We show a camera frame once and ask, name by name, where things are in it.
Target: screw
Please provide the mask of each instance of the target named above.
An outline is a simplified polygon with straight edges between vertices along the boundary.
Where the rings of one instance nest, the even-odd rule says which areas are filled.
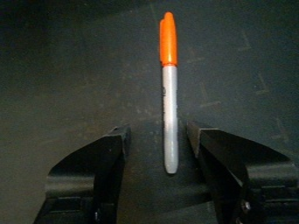
[[[98,210],[94,212],[94,222],[96,223],[100,222],[100,211]]]
[[[250,210],[250,205],[246,201],[241,200],[240,201],[240,207],[241,207],[241,210],[244,212],[244,214],[248,213],[248,211]]]

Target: dark background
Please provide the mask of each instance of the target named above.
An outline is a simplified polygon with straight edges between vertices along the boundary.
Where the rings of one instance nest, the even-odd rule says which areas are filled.
[[[180,63],[173,177],[164,172],[157,52],[166,11]],[[214,223],[186,120],[299,164],[297,11],[297,1],[1,1],[0,222],[33,222],[49,169],[124,123],[132,147],[118,223]]]

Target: marker body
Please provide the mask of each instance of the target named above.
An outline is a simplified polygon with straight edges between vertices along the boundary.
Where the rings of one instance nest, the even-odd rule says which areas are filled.
[[[176,66],[162,67],[162,148],[164,168],[176,173],[178,164],[177,153],[177,116],[176,116]]]
[[[177,52],[173,14],[164,13],[160,22],[160,61],[162,64],[162,150],[164,168],[170,174],[176,173],[178,164],[177,153],[177,117],[176,117],[176,88],[177,88]]]

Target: marker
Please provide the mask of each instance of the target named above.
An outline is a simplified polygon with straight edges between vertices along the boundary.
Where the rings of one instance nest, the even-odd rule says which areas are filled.
[[[164,168],[170,174],[176,173],[177,155],[177,53],[173,14],[165,12],[160,22],[160,61],[162,64],[162,150]]]

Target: orange marker cap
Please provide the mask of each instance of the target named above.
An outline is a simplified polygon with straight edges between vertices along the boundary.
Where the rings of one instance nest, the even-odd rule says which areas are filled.
[[[170,12],[164,13],[164,18],[160,22],[160,61],[162,66],[177,65],[176,31],[173,14]]]

